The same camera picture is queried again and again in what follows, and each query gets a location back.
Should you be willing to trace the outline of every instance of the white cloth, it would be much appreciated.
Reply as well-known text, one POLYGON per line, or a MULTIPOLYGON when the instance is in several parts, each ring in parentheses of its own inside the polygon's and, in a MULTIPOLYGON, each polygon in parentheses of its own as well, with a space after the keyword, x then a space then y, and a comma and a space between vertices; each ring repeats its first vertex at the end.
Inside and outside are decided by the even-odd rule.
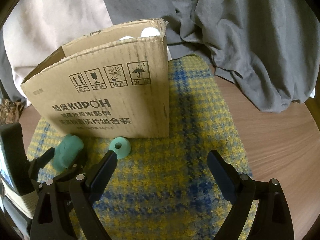
POLYGON ((103 0, 20 0, 3 27, 18 91, 25 96, 25 76, 58 47, 112 25, 103 0))
POLYGON ((310 94, 310 98, 315 98, 315 95, 316 95, 316 88, 313 89, 313 91, 311 92, 310 94))

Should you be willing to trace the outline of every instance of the keep dry umbrella symbol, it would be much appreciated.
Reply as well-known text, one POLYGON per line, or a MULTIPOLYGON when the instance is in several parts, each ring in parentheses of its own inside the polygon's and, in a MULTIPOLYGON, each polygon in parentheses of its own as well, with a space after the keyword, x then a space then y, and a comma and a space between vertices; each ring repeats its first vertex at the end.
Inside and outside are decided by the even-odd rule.
POLYGON ((145 72, 142 68, 136 68, 132 73, 138 73, 138 78, 141 78, 141 72, 145 72))

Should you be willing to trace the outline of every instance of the beige fabric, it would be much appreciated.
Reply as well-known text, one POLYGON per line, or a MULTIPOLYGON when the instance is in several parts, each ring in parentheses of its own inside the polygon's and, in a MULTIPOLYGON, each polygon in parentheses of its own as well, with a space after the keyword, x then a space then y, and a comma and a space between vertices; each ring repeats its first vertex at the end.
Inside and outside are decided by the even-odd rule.
POLYGON ((23 78, 59 46, 110 26, 103 0, 20 0, 3 27, 17 90, 25 96, 23 78))
POLYGON ((19 196, 7 185, 3 179, 1 180, 2 184, 4 185, 5 195, 17 208, 21 210, 22 213, 24 213, 28 218, 32 219, 39 199, 37 192, 33 191, 24 196, 19 196))

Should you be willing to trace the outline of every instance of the gray fabric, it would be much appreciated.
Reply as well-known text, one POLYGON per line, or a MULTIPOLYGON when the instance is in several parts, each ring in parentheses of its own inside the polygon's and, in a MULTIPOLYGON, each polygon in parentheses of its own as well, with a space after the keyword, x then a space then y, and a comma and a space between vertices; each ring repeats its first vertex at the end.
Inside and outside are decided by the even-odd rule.
POLYGON ((2 29, 0 30, 0 101, 3 99, 26 102, 13 83, 12 69, 4 48, 2 29))
POLYGON ((304 0, 104 1, 114 24, 153 17, 169 21, 172 58, 205 44, 216 75, 236 82, 261 111, 280 112, 292 100, 304 102, 315 86, 320 24, 304 0))

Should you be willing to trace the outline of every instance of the yellow and blue plaid rug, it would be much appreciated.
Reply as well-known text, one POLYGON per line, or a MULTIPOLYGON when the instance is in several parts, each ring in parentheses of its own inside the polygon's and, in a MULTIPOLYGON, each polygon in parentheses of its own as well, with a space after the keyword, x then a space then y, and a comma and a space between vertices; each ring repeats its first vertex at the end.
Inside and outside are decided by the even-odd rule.
MULTIPOLYGON (((130 139, 131 154, 118 161, 101 200, 94 204, 113 240, 213 239, 231 204, 223 199, 207 167, 206 157, 212 149, 238 172, 252 176, 243 144, 208 65, 195 55, 172 60, 169 79, 169 138, 130 139)), ((28 158, 56 147, 62 139, 41 119, 28 158)), ((83 140, 88 168, 107 152, 111 139, 83 140)), ((55 175, 49 164, 40 171, 39 180, 55 175)), ((255 210, 254 204, 240 239, 246 239, 255 210)), ((75 218, 72 220, 78 237, 84 239, 75 218)))

